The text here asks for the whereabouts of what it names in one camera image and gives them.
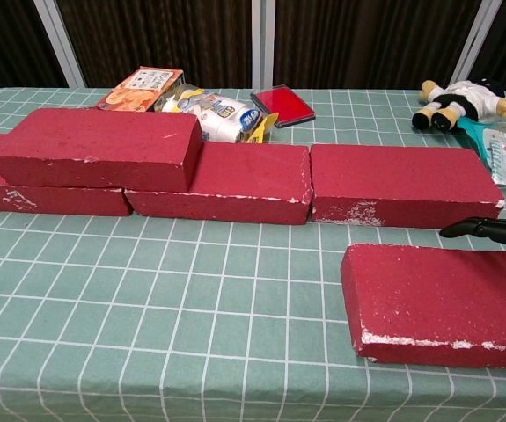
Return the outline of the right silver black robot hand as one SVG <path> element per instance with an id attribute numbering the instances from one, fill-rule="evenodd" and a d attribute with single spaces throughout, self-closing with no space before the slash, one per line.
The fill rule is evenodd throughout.
<path id="1" fill-rule="evenodd" d="M 471 217 L 441 229 L 439 234 L 445 238 L 475 236 L 506 244 L 506 219 Z"/>

